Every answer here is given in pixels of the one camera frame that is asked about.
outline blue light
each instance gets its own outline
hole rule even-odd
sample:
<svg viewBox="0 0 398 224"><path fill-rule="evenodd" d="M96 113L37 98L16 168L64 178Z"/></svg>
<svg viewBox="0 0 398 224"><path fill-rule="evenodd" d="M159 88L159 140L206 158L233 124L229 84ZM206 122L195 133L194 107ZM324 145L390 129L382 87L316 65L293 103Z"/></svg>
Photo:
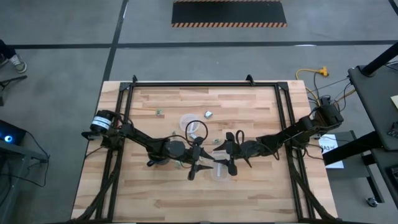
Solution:
<svg viewBox="0 0 398 224"><path fill-rule="evenodd" d="M5 142L11 142L12 141L12 136L6 136L4 137Z"/></svg>

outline white label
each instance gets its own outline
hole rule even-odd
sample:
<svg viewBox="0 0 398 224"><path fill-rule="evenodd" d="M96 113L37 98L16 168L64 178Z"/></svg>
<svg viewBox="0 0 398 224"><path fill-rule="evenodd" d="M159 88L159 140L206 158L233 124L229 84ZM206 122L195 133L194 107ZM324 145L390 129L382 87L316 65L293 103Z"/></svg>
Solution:
<svg viewBox="0 0 398 224"><path fill-rule="evenodd" d="M319 145L323 149L322 154L325 154L329 151L336 149L338 147L337 141L336 141L336 136L334 134L324 134L319 139ZM344 169L344 164L343 164L343 161L338 161L338 162L327 165L326 168L327 169Z"/></svg>
<svg viewBox="0 0 398 224"><path fill-rule="evenodd" d="M106 119L106 118L102 118L102 117L100 117L100 116L95 116L94 117L94 120L95 121L101 121L102 123L105 123L105 124L107 124L107 125L111 125L111 121L110 120L108 120L108 119Z"/></svg>
<svg viewBox="0 0 398 224"><path fill-rule="evenodd" d="M109 129L109 125L107 125L107 124L105 124L105 123L102 123L102 122L99 122L99 121L93 121L92 124L101 126L101 127L105 128L105 129L107 129L107 130Z"/></svg>

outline shoe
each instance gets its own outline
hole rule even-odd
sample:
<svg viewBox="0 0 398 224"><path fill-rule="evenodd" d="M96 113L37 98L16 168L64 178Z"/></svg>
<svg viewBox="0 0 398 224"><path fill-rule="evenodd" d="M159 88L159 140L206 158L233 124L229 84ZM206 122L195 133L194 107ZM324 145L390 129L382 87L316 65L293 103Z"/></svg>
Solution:
<svg viewBox="0 0 398 224"><path fill-rule="evenodd" d="M27 69L27 65L26 63L22 60L22 57L15 54L14 56L12 56L12 58L10 58L10 61L12 62L12 64L15 66L16 70L18 73L24 73L26 72Z"/></svg>
<svg viewBox="0 0 398 224"><path fill-rule="evenodd" d="M0 54L0 68L3 65L7 64L7 62L8 62L8 59L6 59L4 55Z"/></svg>

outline black floor line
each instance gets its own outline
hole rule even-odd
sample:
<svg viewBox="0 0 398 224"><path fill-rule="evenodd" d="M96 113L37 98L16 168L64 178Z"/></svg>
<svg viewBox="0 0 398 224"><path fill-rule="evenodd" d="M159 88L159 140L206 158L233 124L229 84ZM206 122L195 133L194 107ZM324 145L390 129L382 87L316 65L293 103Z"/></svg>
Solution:
<svg viewBox="0 0 398 224"><path fill-rule="evenodd" d="M397 40L334 40L334 41L265 41L265 42L169 42L125 44L34 44L11 45L15 49L153 49L184 47L285 47L296 45L353 46L392 45Z"/></svg>
<svg viewBox="0 0 398 224"><path fill-rule="evenodd" d="M123 0L122 6L120 8L118 24L116 25L116 29L114 31L111 50L109 51L108 60L106 61L106 66L105 66L104 75L102 77L102 82L109 81L109 77L111 76L113 60L114 60L114 56L116 54L116 48L117 48L116 45L119 42L120 33L122 31L122 26L123 26L123 21L124 21L124 15L126 13L128 2L129 2L129 0Z"/></svg>
<svg viewBox="0 0 398 224"><path fill-rule="evenodd" d="M396 12L397 16L398 16L398 6L397 3L394 0L388 0L392 9L394 10L394 12Z"/></svg>

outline wooden table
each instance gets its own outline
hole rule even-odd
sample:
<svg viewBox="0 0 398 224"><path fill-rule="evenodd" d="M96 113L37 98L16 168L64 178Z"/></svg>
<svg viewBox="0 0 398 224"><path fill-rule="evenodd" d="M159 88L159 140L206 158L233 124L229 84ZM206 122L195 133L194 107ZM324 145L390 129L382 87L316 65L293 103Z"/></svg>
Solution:
<svg viewBox="0 0 398 224"><path fill-rule="evenodd" d="M303 81L288 81L294 115L308 115L310 106ZM114 110L120 82L105 82L98 110ZM161 109L162 115L156 116ZM210 119L203 117L211 111ZM287 108L284 101L285 117ZM225 139L228 131L242 129L246 140L280 131L273 88L269 87L149 87L134 88L131 113L137 129L153 138L169 136L179 128L187 113L196 114L209 128L204 148L211 153L214 139ZM195 134L204 136L203 127ZM90 142L88 151L100 141ZM311 156L322 157L319 148L309 147ZM294 209L290 175L284 147L280 160L273 156L250 158L251 169L236 161L238 175L228 181L215 181L210 170L187 180L188 169L170 161L166 166L147 167L146 150L127 140L124 147L114 222L293 222ZM98 151L84 163L72 218L78 217L98 193L106 150ZM326 169L321 160L305 157L310 188L329 213L336 216ZM303 193L300 192L306 211ZM104 215L108 209L105 201Z"/></svg>

